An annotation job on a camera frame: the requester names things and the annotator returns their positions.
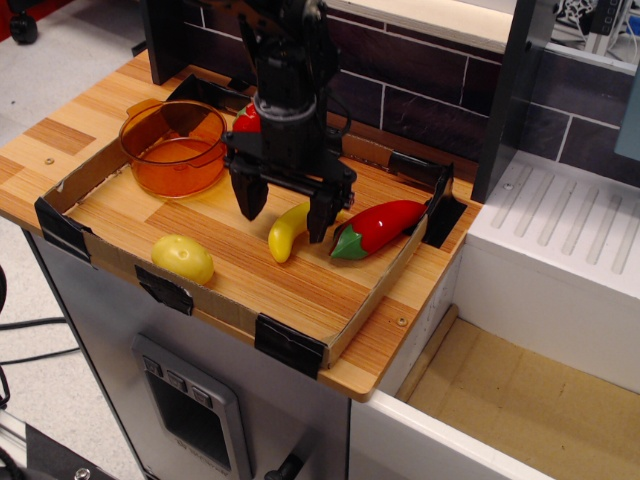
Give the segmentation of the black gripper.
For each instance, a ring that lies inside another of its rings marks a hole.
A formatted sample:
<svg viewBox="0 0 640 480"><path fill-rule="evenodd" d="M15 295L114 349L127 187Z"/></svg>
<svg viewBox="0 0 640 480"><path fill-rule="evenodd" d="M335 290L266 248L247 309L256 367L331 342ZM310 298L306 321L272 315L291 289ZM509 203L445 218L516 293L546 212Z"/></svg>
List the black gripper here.
<svg viewBox="0 0 640 480"><path fill-rule="evenodd" d="M315 101L284 107L260 97L251 101L261 120L260 133L222 136L226 167L242 215L253 221L263 210L271 184L310 198L307 230L311 244L321 243L341 209L354 201L357 175L340 160L340 149L326 132Z"/></svg>

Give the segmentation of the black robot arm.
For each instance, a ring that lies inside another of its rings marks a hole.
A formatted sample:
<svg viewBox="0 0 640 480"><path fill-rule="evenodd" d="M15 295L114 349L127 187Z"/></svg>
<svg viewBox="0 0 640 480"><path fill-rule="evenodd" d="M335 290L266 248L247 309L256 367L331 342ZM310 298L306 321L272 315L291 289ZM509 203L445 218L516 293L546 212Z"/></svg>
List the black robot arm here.
<svg viewBox="0 0 640 480"><path fill-rule="evenodd" d="M257 133L223 136L225 166L241 213L249 220L263 210L271 185L310 200L307 230L321 242L338 213L354 201L357 175L340 159L350 127L327 123L329 88L339 71L322 1L212 1L234 16L254 68L253 106Z"/></svg>

